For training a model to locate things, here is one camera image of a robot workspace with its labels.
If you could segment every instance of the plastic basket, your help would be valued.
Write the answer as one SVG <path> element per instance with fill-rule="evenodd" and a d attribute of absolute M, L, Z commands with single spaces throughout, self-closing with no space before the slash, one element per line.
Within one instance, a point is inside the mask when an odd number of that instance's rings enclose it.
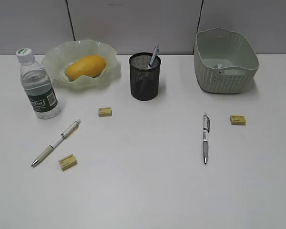
<path fill-rule="evenodd" d="M 248 40 L 222 28 L 196 34 L 194 63 L 201 89 L 219 94 L 240 93 L 259 66 Z"/>

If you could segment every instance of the yellow eraser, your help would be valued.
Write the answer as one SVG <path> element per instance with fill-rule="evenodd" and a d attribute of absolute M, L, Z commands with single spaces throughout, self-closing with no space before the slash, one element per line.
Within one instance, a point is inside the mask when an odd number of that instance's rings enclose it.
<path fill-rule="evenodd" d="M 63 158 L 59 161 L 59 164 L 61 165 L 61 169 L 65 171 L 66 169 L 74 166 L 77 164 L 77 160 L 73 154 Z"/>
<path fill-rule="evenodd" d="M 99 117 L 112 116 L 111 107 L 101 107 L 99 108 Z"/>
<path fill-rule="evenodd" d="M 231 115 L 230 121 L 232 125 L 246 125 L 246 118 L 245 116 L 241 115 Z"/>

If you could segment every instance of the wavy glass bowl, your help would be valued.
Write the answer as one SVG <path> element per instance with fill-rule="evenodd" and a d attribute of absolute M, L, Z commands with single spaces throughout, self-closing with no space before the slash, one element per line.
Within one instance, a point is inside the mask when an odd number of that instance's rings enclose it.
<path fill-rule="evenodd" d="M 49 77 L 61 81 L 71 87 L 97 85 L 109 78 L 110 71 L 117 65 L 116 50 L 108 44 L 93 40 L 65 42 L 47 52 L 42 65 Z M 106 67 L 97 77 L 82 75 L 76 80 L 70 80 L 64 73 L 65 69 L 84 56 L 99 55 L 106 61 Z"/>

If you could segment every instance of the yellow mango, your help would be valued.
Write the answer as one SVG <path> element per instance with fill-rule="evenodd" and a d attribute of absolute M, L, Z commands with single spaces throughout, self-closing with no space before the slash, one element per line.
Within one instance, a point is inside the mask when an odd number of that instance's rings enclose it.
<path fill-rule="evenodd" d="M 65 69 L 66 76 L 76 80 L 81 75 L 95 77 L 106 67 L 106 61 L 100 56 L 85 56 Z"/>

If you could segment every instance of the pen holder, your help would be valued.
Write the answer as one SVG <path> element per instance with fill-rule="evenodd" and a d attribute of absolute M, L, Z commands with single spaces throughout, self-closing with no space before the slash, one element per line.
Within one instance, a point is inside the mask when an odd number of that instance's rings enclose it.
<path fill-rule="evenodd" d="M 158 95 L 161 59 L 157 56 L 148 69 L 152 53 L 137 53 L 129 59 L 130 90 L 135 99 L 146 101 Z"/>

